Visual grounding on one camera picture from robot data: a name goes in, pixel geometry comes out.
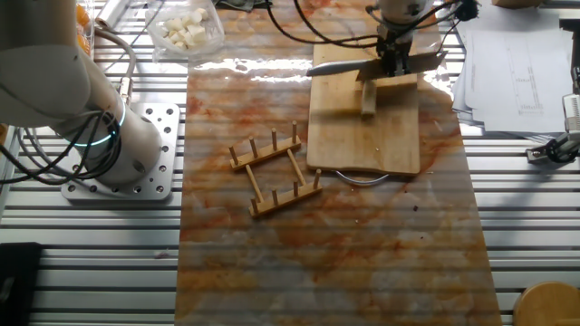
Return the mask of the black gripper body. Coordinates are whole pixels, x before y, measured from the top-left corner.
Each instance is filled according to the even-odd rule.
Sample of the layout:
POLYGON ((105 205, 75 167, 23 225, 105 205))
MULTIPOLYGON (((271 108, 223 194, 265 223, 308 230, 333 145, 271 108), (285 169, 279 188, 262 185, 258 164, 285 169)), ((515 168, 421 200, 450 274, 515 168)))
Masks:
POLYGON ((412 30, 407 25, 396 25, 389 28, 380 24, 377 27, 379 35, 377 43, 387 43, 390 50, 400 50, 409 53, 412 45, 412 30))

